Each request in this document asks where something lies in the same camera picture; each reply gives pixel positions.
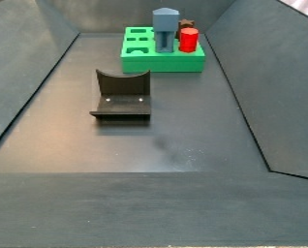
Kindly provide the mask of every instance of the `red cylinder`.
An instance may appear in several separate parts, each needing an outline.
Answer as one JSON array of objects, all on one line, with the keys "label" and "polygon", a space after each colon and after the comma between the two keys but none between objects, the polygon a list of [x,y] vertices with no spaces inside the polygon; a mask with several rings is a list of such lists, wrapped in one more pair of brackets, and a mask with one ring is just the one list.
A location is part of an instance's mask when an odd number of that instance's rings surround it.
[{"label": "red cylinder", "polygon": [[180,51],[193,52],[199,44],[199,30],[196,28],[183,28],[180,31]]}]

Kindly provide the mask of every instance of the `white surface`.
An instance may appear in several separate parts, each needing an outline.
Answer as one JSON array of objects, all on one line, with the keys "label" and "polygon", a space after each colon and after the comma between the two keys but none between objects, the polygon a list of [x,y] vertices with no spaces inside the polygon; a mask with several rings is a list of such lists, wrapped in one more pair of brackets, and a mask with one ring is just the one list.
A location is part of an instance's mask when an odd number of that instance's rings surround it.
[{"label": "white surface", "polygon": [[308,0],[281,0],[289,4],[297,11],[308,15]]}]

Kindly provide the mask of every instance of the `black object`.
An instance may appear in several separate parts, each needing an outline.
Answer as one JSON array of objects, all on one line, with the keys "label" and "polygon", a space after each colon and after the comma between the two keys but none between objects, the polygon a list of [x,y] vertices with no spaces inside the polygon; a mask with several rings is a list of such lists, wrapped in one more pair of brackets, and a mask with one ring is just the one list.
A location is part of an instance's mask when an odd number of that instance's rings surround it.
[{"label": "black object", "polygon": [[136,76],[112,76],[97,70],[101,98],[96,111],[100,117],[148,118],[151,108],[151,71]]}]

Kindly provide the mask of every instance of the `gray wall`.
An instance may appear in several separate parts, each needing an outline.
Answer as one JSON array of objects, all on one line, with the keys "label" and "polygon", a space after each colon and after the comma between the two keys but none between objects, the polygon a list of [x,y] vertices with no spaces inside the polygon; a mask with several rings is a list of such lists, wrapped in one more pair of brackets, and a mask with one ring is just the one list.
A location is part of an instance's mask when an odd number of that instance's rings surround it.
[{"label": "gray wall", "polygon": [[193,19],[201,32],[236,0],[49,0],[80,32],[123,32],[127,26],[152,25],[152,11],[167,7]]},{"label": "gray wall", "polygon": [[207,34],[272,171],[308,177],[308,16],[237,0]]},{"label": "gray wall", "polygon": [[76,36],[45,0],[0,1],[0,136]]}]

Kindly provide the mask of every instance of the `green block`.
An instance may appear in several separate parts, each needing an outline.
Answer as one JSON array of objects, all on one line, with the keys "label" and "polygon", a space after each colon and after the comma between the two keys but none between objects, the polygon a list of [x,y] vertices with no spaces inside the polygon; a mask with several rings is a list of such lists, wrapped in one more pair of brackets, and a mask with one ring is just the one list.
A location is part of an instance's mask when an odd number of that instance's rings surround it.
[{"label": "green block", "polygon": [[152,27],[127,27],[123,48],[120,52],[124,73],[201,72],[205,55],[200,44],[195,52],[179,50],[179,40],[175,40],[172,53],[155,52],[155,31]]}]

